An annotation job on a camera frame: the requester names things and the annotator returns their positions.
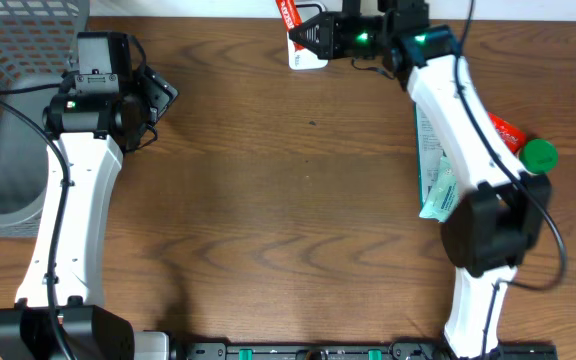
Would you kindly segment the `red snack stick packet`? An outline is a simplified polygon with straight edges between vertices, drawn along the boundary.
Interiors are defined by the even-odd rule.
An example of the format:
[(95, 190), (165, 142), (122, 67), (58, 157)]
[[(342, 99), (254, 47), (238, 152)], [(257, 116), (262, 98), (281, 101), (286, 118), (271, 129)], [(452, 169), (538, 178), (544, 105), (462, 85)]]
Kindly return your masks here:
[(287, 32), (302, 24), (302, 20), (294, 0), (275, 0), (275, 3)]

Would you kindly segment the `green snack packet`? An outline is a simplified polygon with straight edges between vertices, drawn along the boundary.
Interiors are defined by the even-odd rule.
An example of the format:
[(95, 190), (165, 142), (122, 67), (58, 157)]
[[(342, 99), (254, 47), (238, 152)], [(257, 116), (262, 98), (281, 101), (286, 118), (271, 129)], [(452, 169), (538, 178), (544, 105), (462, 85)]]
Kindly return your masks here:
[(437, 180), (440, 159), (443, 156), (443, 148), (435, 134), (430, 120), (417, 104), (414, 105), (414, 117), (417, 144), (419, 197), (420, 204), (424, 205), (430, 189)]

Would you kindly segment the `pale green wipes packet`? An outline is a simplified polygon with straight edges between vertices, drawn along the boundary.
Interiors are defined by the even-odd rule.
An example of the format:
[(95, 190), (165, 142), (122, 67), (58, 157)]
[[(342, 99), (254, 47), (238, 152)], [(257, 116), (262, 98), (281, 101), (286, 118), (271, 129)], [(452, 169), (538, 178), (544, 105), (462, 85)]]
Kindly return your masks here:
[(459, 203), (457, 178), (446, 156), (439, 160), (438, 175), (430, 187), (419, 217), (444, 223)]

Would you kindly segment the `orange red snack pouch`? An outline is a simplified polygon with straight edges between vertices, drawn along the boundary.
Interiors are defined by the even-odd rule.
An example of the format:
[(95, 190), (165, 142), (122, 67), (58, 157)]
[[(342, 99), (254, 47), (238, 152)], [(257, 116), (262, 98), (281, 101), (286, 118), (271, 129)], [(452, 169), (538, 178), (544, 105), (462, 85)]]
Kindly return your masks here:
[(488, 113), (495, 130), (512, 153), (517, 153), (527, 142), (527, 135), (501, 117)]

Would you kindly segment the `green lid white jar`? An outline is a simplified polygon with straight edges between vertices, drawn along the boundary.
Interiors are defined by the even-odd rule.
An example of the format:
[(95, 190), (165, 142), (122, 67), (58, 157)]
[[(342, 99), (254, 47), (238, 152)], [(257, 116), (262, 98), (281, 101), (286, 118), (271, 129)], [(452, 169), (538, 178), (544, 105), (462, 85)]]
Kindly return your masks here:
[(557, 166), (559, 154), (551, 142), (535, 138), (520, 149), (518, 158), (528, 172), (546, 174)]

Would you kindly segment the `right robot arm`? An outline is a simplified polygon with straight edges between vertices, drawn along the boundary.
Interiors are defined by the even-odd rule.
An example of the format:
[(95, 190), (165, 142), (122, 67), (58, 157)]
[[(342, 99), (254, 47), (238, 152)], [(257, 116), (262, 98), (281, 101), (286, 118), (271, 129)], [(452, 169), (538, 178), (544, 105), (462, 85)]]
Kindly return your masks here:
[(443, 336), (456, 359), (506, 359), (496, 334), (505, 294), (538, 239), (551, 185), (532, 175), (497, 133), (473, 86), (456, 36), (434, 26), (424, 1), (355, 1), (289, 29), (323, 60), (377, 57), (430, 121), (454, 171), (459, 200), (441, 226), (456, 268)]

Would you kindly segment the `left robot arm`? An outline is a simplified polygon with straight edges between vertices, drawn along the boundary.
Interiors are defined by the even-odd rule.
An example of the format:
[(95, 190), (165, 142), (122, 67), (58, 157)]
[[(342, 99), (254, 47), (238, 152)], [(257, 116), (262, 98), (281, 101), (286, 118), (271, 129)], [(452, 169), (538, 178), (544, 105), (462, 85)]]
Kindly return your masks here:
[(39, 231), (10, 308), (0, 308), (4, 359), (177, 359), (161, 331), (137, 331), (104, 308), (102, 262), (113, 186), (124, 157), (177, 97), (146, 62), (137, 39), (81, 32), (76, 71), (66, 75), (35, 131), (48, 151)]

